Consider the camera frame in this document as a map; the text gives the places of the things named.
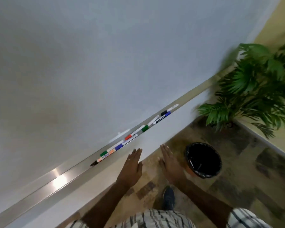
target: potted plant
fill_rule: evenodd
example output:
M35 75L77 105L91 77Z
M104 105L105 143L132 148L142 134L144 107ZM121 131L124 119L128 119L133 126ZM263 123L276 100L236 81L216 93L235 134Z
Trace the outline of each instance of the potted plant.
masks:
M275 53L260 44L240 44L242 58L237 67L219 81L218 102L198 110L207 116L206 125L216 131L234 117L248 117L266 138L285 127L285 44Z

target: person's right arm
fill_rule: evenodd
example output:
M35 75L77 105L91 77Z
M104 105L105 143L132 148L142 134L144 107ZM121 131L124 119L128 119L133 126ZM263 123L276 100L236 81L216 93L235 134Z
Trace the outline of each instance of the person's right arm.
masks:
M173 156L169 147L160 146L163 159L160 159L160 166L167 180L175 185L180 191L187 195L191 201L218 227L225 228L228 217L233 210L226 203L218 200L214 196L197 187L188 180L184 174L183 168L179 165Z

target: trash can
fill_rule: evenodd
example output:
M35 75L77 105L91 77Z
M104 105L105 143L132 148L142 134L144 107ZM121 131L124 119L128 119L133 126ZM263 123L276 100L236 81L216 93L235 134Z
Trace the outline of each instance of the trash can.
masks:
M222 160L216 150L203 142L194 142L185 149L189 168L201 178L211 178L221 171Z

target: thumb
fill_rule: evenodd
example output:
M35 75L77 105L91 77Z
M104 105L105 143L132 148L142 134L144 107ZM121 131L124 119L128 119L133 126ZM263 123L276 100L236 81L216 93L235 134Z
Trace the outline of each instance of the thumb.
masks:
M140 163L138 163L138 166L137 166L137 173L139 174L139 176L141 176L142 175L142 162L140 162Z
M160 167L161 167L163 173L165 173L166 172L166 165L165 165L165 162L163 161L162 158L159 159L159 163L160 163Z

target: blue shoe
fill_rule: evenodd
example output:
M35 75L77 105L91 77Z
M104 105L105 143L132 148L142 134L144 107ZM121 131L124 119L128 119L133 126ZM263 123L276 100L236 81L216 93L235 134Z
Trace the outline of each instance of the blue shoe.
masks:
M171 187L167 186L163 192L163 210L174 210L175 196Z

